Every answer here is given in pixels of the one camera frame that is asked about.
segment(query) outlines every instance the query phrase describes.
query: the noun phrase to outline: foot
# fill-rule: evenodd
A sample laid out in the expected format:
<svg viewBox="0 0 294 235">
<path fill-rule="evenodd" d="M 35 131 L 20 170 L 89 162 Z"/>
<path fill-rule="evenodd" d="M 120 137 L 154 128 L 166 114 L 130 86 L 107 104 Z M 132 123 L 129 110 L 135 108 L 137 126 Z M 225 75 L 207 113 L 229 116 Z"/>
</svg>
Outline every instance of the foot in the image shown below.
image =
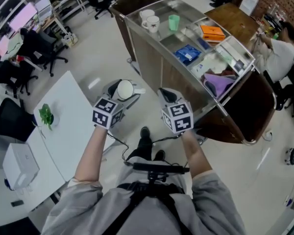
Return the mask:
<svg viewBox="0 0 294 235">
<path fill-rule="evenodd" d="M 164 150 L 160 150 L 157 152 L 154 161 L 164 161 L 166 158 L 166 153 Z"/>
<path fill-rule="evenodd" d="M 150 138 L 150 131 L 149 131 L 149 129 L 148 129 L 147 126 L 144 126 L 144 127 L 141 129 L 141 138 L 142 138 L 142 139 Z"/>
</svg>

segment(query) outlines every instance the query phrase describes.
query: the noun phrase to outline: pink screen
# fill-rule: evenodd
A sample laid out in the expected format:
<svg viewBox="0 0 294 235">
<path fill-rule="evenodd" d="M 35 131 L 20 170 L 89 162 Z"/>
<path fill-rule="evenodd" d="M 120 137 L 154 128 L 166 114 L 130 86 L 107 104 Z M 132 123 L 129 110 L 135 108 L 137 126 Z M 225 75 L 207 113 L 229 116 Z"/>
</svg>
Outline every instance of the pink screen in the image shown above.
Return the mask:
<svg viewBox="0 0 294 235">
<path fill-rule="evenodd" d="M 17 31 L 18 29 L 22 28 L 35 14 L 37 13 L 37 10 L 35 7 L 28 3 L 12 20 L 10 23 L 10 27 Z"/>
<path fill-rule="evenodd" d="M 9 39 L 3 36 L 0 40 L 0 56 L 4 56 L 8 50 Z"/>
</svg>

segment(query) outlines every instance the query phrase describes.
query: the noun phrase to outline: orange box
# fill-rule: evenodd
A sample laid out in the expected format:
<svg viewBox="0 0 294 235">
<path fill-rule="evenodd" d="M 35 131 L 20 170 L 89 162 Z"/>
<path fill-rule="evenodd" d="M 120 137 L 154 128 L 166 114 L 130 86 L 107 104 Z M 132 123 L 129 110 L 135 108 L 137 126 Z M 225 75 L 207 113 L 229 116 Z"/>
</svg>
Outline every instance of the orange box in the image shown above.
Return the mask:
<svg viewBox="0 0 294 235">
<path fill-rule="evenodd" d="M 225 38 L 225 34 L 220 27 L 201 25 L 200 28 L 203 33 L 203 39 L 207 41 L 221 42 Z"/>
</svg>

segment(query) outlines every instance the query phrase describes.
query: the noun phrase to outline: purple cloth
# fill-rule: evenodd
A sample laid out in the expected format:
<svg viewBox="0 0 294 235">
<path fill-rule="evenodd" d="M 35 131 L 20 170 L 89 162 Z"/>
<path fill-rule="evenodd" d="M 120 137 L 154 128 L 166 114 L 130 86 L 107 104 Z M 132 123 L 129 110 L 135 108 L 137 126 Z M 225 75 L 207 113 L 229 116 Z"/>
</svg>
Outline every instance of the purple cloth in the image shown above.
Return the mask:
<svg viewBox="0 0 294 235">
<path fill-rule="evenodd" d="M 228 86 L 233 84 L 235 81 L 232 78 L 213 74 L 204 74 L 204 77 L 204 85 L 212 91 L 216 98 L 219 98 Z"/>
</svg>

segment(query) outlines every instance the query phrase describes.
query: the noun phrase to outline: white mug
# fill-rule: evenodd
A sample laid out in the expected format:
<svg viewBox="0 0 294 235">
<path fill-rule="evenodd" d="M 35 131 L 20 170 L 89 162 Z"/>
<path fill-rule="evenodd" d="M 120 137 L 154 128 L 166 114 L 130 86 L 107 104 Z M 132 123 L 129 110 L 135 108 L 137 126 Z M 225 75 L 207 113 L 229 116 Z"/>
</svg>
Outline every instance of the white mug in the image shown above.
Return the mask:
<svg viewBox="0 0 294 235">
<path fill-rule="evenodd" d="M 160 19 L 157 16 L 148 17 L 146 21 L 142 22 L 142 27 L 149 30 L 151 33 L 158 31 Z"/>
<path fill-rule="evenodd" d="M 132 80 L 122 80 L 118 84 L 117 91 L 119 97 L 122 99 L 128 99 L 134 94 L 144 94 L 146 92 L 144 88 L 140 87 Z"/>
<path fill-rule="evenodd" d="M 142 18 L 142 21 L 146 21 L 147 17 L 151 17 L 155 15 L 155 12 L 153 10 L 143 10 L 140 11 L 139 15 Z"/>
</svg>

